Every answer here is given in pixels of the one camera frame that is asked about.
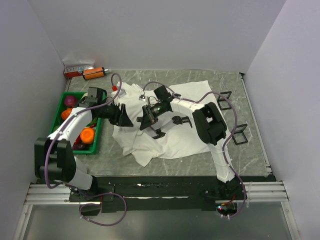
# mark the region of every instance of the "green crate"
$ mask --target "green crate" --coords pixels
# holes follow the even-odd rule
[[[61,118],[61,113],[67,109],[67,107],[64,104],[64,101],[66,99],[67,95],[75,96],[78,100],[81,99],[81,97],[85,94],[85,92],[73,92],[73,91],[66,91],[62,94],[58,109],[56,110],[55,117],[51,126],[50,133],[53,133],[54,128],[56,126],[60,126],[64,121]],[[95,135],[94,135],[94,141],[92,144],[89,145],[89,148],[87,150],[74,150],[73,154],[87,154],[87,155],[92,155],[95,154],[97,151],[97,144],[98,144],[98,139],[99,139],[99,134],[100,134],[100,127],[101,127],[101,118],[98,118],[96,127],[95,127]]]

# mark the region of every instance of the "table surface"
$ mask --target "table surface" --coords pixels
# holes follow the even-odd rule
[[[228,144],[232,165],[241,176],[266,176],[266,162],[259,142],[257,129],[238,72],[220,72],[211,70],[117,70],[123,82],[143,87],[149,81],[157,81],[167,86],[187,82],[208,80],[213,91],[232,91],[230,100],[238,115],[238,125],[248,124],[244,134],[248,143]],[[69,92],[86,92],[89,87],[98,87],[111,93],[111,74],[105,77],[85,81],[82,77],[74,77],[69,84]],[[147,90],[157,86],[150,84]],[[222,114],[229,129],[234,126],[232,110],[223,110]],[[113,139],[114,127],[108,120],[102,121],[98,151],[95,155],[77,155],[89,168],[89,174],[95,176],[216,176],[216,168],[210,152],[191,156],[164,159],[154,158],[143,167],[138,164],[132,154],[123,156],[122,148]]]

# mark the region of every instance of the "white cloth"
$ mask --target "white cloth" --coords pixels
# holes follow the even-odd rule
[[[169,86],[173,91],[182,95],[183,98],[191,100],[201,99],[207,92],[211,91],[208,81],[188,82],[178,85]],[[193,121],[190,127],[188,123],[175,125],[164,137],[153,139],[148,130],[139,130],[140,122],[137,117],[143,116],[142,106],[146,105],[145,101],[139,100],[142,94],[142,88],[136,84],[132,86],[123,83],[122,89],[126,95],[116,98],[116,103],[125,104],[126,112],[133,123],[133,127],[114,126],[113,138],[123,148],[123,155],[133,154],[135,160],[142,166],[146,166],[152,158],[161,157],[164,159],[182,158],[194,154],[208,152],[207,144],[203,143],[197,134],[196,126]],[[145,91],[146,96],[155,96],[153,91]],[[207,104],[213,102],[217,104],[213,94],[208,95],[201,103]],[[166,112],[160,115],[158,123],[152,125],[157,129],[171,120],[173,116],[184,115],[177,112]]]

